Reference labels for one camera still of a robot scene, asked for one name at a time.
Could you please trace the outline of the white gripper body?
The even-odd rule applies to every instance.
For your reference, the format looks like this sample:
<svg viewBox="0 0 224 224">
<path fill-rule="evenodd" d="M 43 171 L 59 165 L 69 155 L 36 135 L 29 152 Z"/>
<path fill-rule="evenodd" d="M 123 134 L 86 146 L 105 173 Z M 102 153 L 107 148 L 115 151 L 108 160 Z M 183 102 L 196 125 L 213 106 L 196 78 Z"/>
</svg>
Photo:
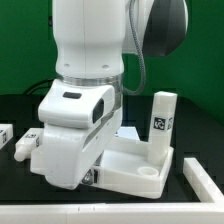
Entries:
<svg viewBox="0 0 224 224">
<path fill-rule="evenodd" d="M 97 127 L 75 129 L 46 124 L 42 144 L 31 152 L 30 171 L 51 185 L 75 189 L 120 128 L 122 109 Z"/>
</svg>

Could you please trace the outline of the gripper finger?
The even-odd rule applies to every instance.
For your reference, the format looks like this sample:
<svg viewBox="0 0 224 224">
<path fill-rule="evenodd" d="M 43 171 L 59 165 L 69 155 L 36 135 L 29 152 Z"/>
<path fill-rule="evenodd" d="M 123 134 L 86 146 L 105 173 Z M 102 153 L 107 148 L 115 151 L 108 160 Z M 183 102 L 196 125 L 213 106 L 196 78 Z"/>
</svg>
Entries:
<svg viewBox="0 0 224 224">
<path fill-rule="evenodd" d="M 93 168 L 91 168 L 82 179 L 82 184 L 84 185 L 93 185 L 96 184 L 97 182 L 98 182 L 98 171 Z"/>
</svg>

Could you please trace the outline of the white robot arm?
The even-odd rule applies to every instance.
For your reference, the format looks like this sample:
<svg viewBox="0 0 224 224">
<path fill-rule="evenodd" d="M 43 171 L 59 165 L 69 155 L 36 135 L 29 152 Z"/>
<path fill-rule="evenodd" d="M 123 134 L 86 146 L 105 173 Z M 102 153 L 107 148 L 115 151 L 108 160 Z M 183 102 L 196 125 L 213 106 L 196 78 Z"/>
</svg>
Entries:
<svg viewBox="0 0 224 224">
<path fill-rule="evenodd" d="M 57 77 L 39 105 L 31 170 L 75 189 L 122 121 L 122 56 L 162 57 L 184 40 L 185 0 L 53 0 Z"/>
</svg>

